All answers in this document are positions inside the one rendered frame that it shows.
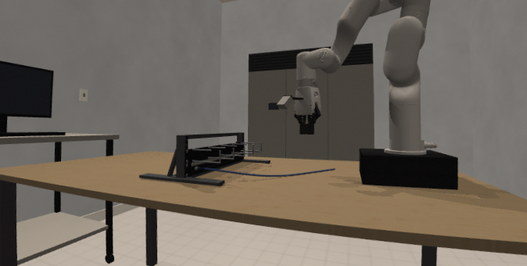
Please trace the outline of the black metal rack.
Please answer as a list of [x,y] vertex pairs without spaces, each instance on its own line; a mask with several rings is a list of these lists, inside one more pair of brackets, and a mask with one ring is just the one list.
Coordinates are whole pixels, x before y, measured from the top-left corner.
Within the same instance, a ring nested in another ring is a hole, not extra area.
[[[236,136],[237,142],[218,145],[207,146],[202,148],[188,149],[188,140],[192,138],[213,138],[224,136]],[[201,134],[201,135],[177,135],[177,148],[175,149],[173,159],[170,164],[168,174],[141,174],[139,178],[154,179],[169,182],[184,182],[199,185],[215,185],[222,186],[224,180],[196,178],[203,174],[208,174],[213,171],[202,170],[204,168],[222,169],[241,162],[251,163],[266,163],[270,160],[249,160],[244,159],[245,154],[254,154],[252,150],[245,150],[246,144],[254,144],[254,142],[244,142],[244,132],[237,133],[219,133],[219,134]],[[235,146],[235,147],[234,147]],[[210,149],[213,148],[213,149]],[[198,150],[198,151],[195,151]],[[220,151],[220,157],[219,157]],[[240,152],[241,151],[241,152]],[[244,151],[244,152],[243,152]],[[252,152],[252,153],[245,153]],[[243,154],[241,154],[243,153]],[[194,163],[199,162],[199,163]],[[211,163],[211,164],[207,164]],[[176,166],[176,174],[174,168]],[[190,178],[191,177],[191,178]]]

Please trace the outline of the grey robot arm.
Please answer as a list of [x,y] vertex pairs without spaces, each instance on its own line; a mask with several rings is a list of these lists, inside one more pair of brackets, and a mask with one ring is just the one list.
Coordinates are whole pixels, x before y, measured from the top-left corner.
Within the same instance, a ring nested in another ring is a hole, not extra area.
[[421,74],[418,54],[425,42],[430,1],[351,0],[339,18],[332,47],[297,55],[296,87],[317,87],[317,69],[332,74],[341,67],[368,17],[402,7],[402,19],[399,18],[389,30],[383,61],[384,75],[390,80],[389,149],[384,149],[384,152],[400,155],[427,154],[426,149],[436,148],[437,144],[421,140]]

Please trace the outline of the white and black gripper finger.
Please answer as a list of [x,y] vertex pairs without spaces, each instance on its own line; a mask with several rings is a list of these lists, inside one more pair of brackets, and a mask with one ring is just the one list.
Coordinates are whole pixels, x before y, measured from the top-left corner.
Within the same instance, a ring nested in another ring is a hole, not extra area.
[[307,134],[314,135],[314,124],[316,123],[317,118],[321,116],[320,110],[315,103],[314,113],[312,115],[307,115],[308,123],[307,124]]
[[294,117],[299,121],[299,133],[301,135],[306,135],[307,134],[307,124],[306,124],[307,115],[296,115],[295,114]]

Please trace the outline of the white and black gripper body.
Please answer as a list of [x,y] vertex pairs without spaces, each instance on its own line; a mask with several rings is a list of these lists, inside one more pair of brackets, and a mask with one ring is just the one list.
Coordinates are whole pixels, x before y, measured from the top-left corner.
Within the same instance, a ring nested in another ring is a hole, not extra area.
[[312,115],[311,113],[314,112],[315,103],[321,112],[321,98],[317,87],[303,86],[296,89],[296,98],[303,98],[301,100],[295,99],[296,115]]

